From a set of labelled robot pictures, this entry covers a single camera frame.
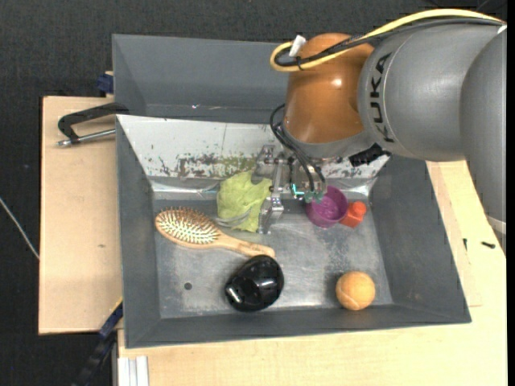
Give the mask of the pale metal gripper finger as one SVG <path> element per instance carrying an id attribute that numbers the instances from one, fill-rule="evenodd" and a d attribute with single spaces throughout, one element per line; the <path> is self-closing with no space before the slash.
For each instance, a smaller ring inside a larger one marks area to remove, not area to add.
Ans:
<path id="1" fill-rule="evenodd" d="M 269 234 L 270 228 L 284 211 L 282 201 L 278 197 L 267 197 L 263 202 L 258 217 L 258 232 Z"/>
<path id="2" fill-rule="evenodd" d="M 260 197 L 279 197 L 278 166 L 259 166 L 252 172 L 252 184 Z"/>

